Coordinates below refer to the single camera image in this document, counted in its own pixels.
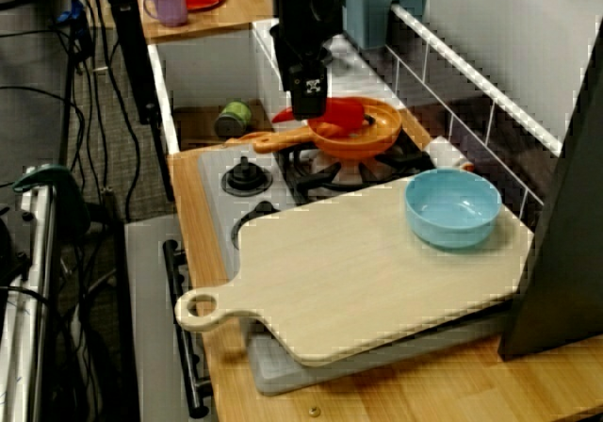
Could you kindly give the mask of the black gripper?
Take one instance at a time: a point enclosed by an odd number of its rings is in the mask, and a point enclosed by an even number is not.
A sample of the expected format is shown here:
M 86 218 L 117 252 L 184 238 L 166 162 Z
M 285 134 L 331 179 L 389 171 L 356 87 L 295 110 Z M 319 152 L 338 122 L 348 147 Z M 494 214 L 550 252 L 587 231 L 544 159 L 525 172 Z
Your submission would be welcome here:
M 294 119 L 321 116 L 327 98 L 326 39 L 312 31 L 286 31 L 282 23 L 271 28 L 271 37 L 283 90 L 291 95 Z

